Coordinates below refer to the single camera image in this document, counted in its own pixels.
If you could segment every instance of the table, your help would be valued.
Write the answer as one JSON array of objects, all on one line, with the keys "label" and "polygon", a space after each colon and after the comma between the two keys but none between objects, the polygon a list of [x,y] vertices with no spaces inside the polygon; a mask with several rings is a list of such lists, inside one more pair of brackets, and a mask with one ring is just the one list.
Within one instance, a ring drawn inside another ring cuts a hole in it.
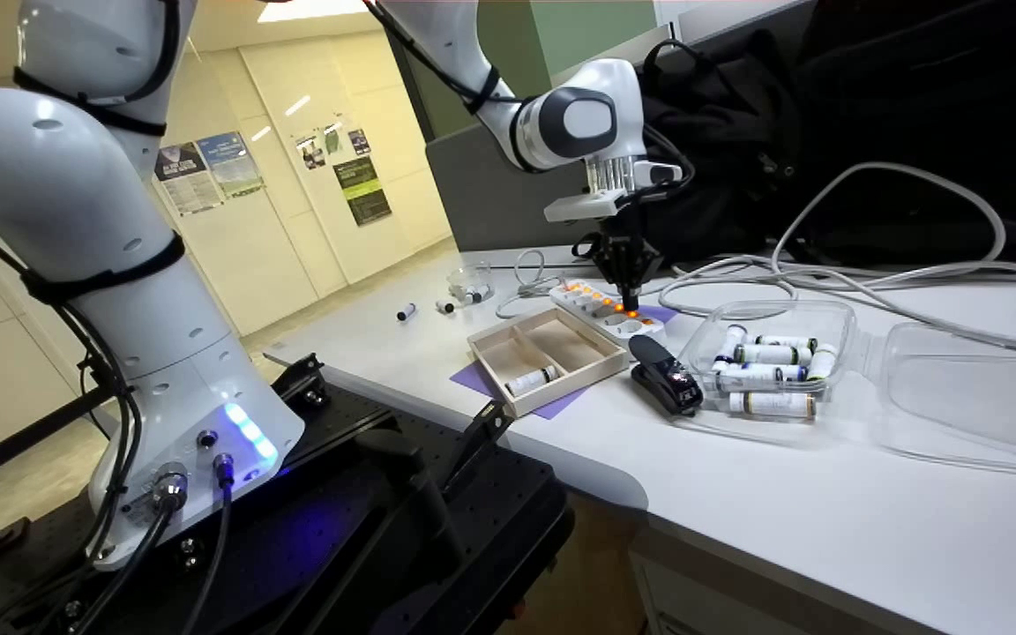
[{"label": "table", "polygon": [[[487,306],[438,315],[454,250],[438,250],[366,292],[325,311],[320,319],[270,346],[273,357],[318,351],[340,384],[464,426],[487,397],[454,384],[473,358],[467,338],[498,319],[514,290],[511,270],[492,276]],[[698,290],[720,303],[737,290]],[[907,306],[1016,331],[1016,286],[914,290]],[[677,318],[666,342],[698,319]],[[857,311],[857,326],[885,335],[897,318]],[[612,378],[561,417],[519,419],[506,445],[545,459],[564,482],[651,523],[786,576],[838,589],[947,630],[1016,630],[1016,472],[920,463],[878,446],[875,384],[842,378],[842,408],[826,445],[772,446],[677,430],[630,378]]]}]

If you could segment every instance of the floor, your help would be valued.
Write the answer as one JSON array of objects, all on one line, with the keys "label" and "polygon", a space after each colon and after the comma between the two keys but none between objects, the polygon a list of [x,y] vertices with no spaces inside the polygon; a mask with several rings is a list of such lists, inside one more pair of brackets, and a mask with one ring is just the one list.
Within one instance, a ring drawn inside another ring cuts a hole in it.
[{"label": "floor", "polygon": [[[421,268],[434,256],[434,246],[425,256],[414,256],[400,268]],[[277,378],[279,366],[263,357],[263,346],[277,342],[284,331],[292,331],[307,319],[325,318],[325,311],[371,292],[382,277],[366,277],[331,301],[286,318],[246,338],[246,348],[263,370],[263,378]],[[80,419],[52,432],[45,445],[26,451],[21,459],[0,467],[0,526],[30,513],[39,518],[65,502],[77,496],[91,475],[91,466],[103,455],[103,432]],[[506,635],[548,635],[548,630],[597,630],[597,635],[639,635],[645,616],[636,591],[630,538],[639,523],[608,504],[577,502],[577,531],[554,566],[533,585],[521,600],[514,619],[509,619]]]}]

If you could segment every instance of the ceiling light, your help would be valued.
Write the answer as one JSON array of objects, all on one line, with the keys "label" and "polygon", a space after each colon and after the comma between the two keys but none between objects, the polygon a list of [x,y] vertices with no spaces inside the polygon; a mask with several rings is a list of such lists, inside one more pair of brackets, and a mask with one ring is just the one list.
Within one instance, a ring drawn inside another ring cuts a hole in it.
[{"label": "ceiling light", "polygon": [[258,23],[273,22],[313,22],[334,14],[365,14],[365,0],[292,0],[292,2],[266,2]]}]

